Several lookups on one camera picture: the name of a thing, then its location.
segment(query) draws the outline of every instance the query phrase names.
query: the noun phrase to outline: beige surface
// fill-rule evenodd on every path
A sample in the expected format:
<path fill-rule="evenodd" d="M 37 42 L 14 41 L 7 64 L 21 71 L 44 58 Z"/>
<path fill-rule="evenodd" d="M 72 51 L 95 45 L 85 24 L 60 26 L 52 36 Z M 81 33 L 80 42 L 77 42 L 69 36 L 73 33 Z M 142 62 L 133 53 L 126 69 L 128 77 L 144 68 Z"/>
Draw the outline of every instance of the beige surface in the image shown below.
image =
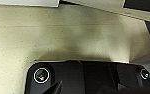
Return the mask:
<path fill-rule="evenodd" d="M 141 20 L 83 6 L 0 6 L 0 94 L 23 94 L 34 60 L 127 63 L 147 54 Z"/>
<path fill-rule="evenodd" d="M 80 5 L 98 8 L 129 17 L 150 21 L 150 12 L 123 8 L 125 0 L 64 0 Z"/>

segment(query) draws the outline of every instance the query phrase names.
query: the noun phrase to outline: silver ring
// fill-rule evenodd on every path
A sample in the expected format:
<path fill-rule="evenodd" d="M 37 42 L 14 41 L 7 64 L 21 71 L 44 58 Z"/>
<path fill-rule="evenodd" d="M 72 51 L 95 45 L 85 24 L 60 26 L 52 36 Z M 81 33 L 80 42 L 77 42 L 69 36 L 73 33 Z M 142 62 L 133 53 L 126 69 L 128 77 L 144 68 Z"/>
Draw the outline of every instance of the silver ring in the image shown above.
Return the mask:
<path fill-rule="evenodd" d="M 36 73 L 39 71 L 39 70 L 45 70 L 46 72 L 47 72 L 47 74 L 48 74 L 48 77 L 46 78 L 46 80 L 45 81 L 43 81 L 43 82 L 39 82 L 39 81 L 37 81 L 37 79 L 36 79 Z M 46 81 L 48 81 L 48 79 L 49 79 L 49 71 L 47 70 L 47 69 L 45 69 L 45 68 L 39 68 L 39 69 L 37 69 L 35 72 L 34 72 L 34 80 L 37 82 L 37 83 L 45 83 Z"/>
<path fill-rule="evenodd" d="M 140 75 L 143 79 L 148 79 L 149 78 L 149 74 L 148 74 L 148 77 L 144 77 L 143 76 L 143 71 L 147 71 L 146 69 L 142 69 L 141 72 L 140 72 Z"/>

